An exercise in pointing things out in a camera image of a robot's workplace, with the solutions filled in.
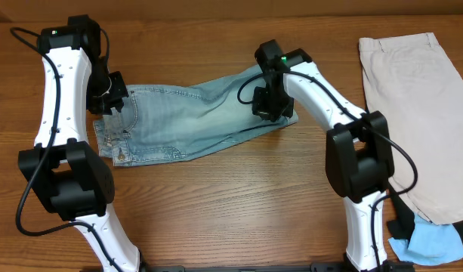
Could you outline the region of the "light blue denim shorts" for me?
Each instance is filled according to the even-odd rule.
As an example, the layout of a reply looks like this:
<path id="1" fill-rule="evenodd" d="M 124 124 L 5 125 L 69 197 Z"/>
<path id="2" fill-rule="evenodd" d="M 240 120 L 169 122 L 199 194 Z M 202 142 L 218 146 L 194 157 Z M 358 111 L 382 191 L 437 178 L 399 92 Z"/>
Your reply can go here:
<path id="1" fill-rule="evenodd" d="M 245 84 L 260 71 L 189 87 L 128 85 L 122 110 L 94 121 L 98 153 L 120 167 L 190 161 L 296 123 L 296 113 L 271 122 L 239 102 L 264 85 Z"/>

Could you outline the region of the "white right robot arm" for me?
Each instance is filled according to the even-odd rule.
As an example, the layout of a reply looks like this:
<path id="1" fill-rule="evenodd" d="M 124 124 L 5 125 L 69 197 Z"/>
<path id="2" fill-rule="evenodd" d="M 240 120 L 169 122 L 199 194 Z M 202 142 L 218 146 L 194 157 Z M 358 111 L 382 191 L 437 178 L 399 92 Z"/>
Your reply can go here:
<path id="1" fill-rule="evenodd" d="M 387 268 L 378 200 L 386 194 L 394 164 L 390 146 L 367 130 L 372 126 L 387 135 L 385 117 L 366 113 L 345 99 L 301 48 L 283 53 L 272 39 L 260 44 L 255 59 L 265 85 L 254 89 L 249 102 L 253 114 L 275 122 L 292 116 L 299 102 L 326 133 L 326 176 L 346 211 L 348 242 L 341 268 Z"/>

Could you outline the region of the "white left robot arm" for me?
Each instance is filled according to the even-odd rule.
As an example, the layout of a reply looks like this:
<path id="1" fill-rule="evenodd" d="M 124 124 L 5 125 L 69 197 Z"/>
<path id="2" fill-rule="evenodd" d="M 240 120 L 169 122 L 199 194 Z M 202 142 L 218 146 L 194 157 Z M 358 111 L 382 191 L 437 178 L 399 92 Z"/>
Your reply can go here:
<path id="1" fill-rule="evenodd" d="M 74 227 L 104 271 L 147 271 L 113 207 L 112 172 L 88 143 L 86 114 L 120 111 L 128 96 L 122 74 L 108 70 L 110 52 L 101 43 L 109 37 L 88 15 L 78 15 L 69 17 L 65 26 L 43 29 L 36 38 L 30 48 L 42 56 L 44 101 L 34 147 L 18 154 L 27 185 L 17 207 L 17 229 L 27 236 L 43 236 Z M 26 230 L 22 213 L 29 193 L 63 224 Z"/>

